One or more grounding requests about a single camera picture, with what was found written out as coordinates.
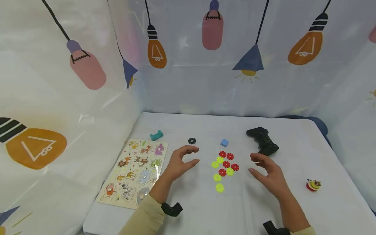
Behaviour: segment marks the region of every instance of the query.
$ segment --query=game controller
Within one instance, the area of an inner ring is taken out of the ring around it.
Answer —
[[[247,130],[247,136],[255,139],[255,141],[259,144],[259,153],[266,156],[272,155],[279,149],[278,145],[271,141],[268,133],[268,130],[262,127]]]

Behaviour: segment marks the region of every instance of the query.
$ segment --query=black cable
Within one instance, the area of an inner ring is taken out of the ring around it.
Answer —
[[[110,11],[111,23],[112,23],[112,28],[114,29],[114,34],[115,34],[116,44],[118,45],[118,49],[119,49],[119,52],[120,52],[120,56],[121,56],[121,58],[124,60],[124,57],[123,57],[123,55],[121,54],[121,51],[120,51],[119,43],[118,43],[118,41],[117,41],[117,36],[116,36],[115,26],[114,26],[114,22],[112,21],[112,15],[111,15],[110,3],[108,2],[108,0],[107,0],[107,5],[108,5],[108,10]]]
[[[325,7],[325,9],[324,9],[324,13],[325,13],[326,10],[328,9],[329,3],[330,3],[331,1],[332,1],[332,0],[329,0],[329,1],[328,1],[328,4],[326,4],[326,7]]]
[[[257,34],[257,39],[256,39],[256,43],[255,44],[257,44],[258,38],[260,37],[261,28],[262,28],[262,24],[264,23],[264,18],[265,18],[265,14],[266,14],[266,9],[268,8],[268,4],[269,4],[269,0],[266,1],[266,5],[265,5],[265,9],[264,9],[264,14],[262,15],[262,20],[261,20],[261,24],[260,24],[259,32]]]
[[[70,41],[70,38],[68,37],[67,33],[65,32],[65,30],[63,29],[63,27],[61,26],[61,24],[60,24],[60,23],[58,22],[58,20],[56,19],[56,16],[55,16],[55,14],[52,12],[50,6],[46,3],[45,0],[42,0],[42,2],[43,2],[43,3],[45,4],[45,6],[47,7],[47,9],[48,9],[48,11],[50,12],[50,14],[51,14],[53,20],[54,20],[55,23],[59,26],[61,32],[63,32],[65,38],[66,38],[68,41]]]
[[[149,18],[149,25],[151,25],[152,23],[150,22],[149,9],[147,8],[146,0],[145,0],[145,6],[146,6],[146,11],[147,11],[147,17]]]

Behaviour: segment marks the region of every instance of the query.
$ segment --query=finger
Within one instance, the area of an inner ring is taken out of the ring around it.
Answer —
[[[260,160],[260,159],[258,159],[258,158],[251,158],[251,161],[252,161],[252,162],[261,162],[261,163],[264,163],[263,160]]]
[[[256,171],[253,168],[249,168],[248,170],[253,175],[253,177],[260,181],[260,183],[265,185],[267,178],[264,175],[262,175],[260,172]]]
[[[189,162],[186,162],[184,163],[183,165],[183,170],[184,172],[188,171],[189,169],[192,169],[195,165],[197,165],[197,163],[199,162],[200,160],[199,159],[193,159]]]
[[[262,168],[266,169],[266,166],[264,164],[262,164],[262,163],[256,162],[255,165],[258,166],[258,167],[262,167]]]
[[[185,145],[175,150],[175,152],[179,155],[180,158],[183,158],[183,156],[188,153],[197,153],[198,151],[200,151],[200,149],[192,145]]]
[[[251,159],[258,159],[259,161],[263,161],[264,164],[268,167],[275,167],[278,166],[273,160],[269,157],[261,154],[261,153],[251,153]]]

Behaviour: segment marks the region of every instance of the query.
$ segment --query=table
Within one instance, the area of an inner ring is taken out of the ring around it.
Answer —
[[[374,234],[376,218],[342,167],[336,155],[310,120],[227,117],[213,115],[142,113],[129,138],[150,139],[158,129],[169,143],[162,171],[172,152],[188,139],[196,139],[199,153],[185,160],[200,158],[200,163],[177,179],[171,188],[170,205],[179,202],[182,213],[166,217],[159,234],[250,234],[265,235],[262,224],[273,221],[282,227],[278,201],[248,172],[256,167],[251,152],[258,152],[256,142],[246,130],[262,126],[280,147],[272,159],[282,168],[286,181],[302,206],[317,234]],[[220,145],[225,138],[227,147]],[[219,151],[231,152],[240,170],[223,177],[224,192],[215,190],[211,167]],[[318,192],[306,188],[306,180],[321,181]],[[134,210],[94,202],[83,223],[87,234],[117,234]]]

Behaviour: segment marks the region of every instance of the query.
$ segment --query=animal puzzle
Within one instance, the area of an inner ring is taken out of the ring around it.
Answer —
[[[167,143],[130,139],[96,201],[136,209],[159,178],[167,146]]]

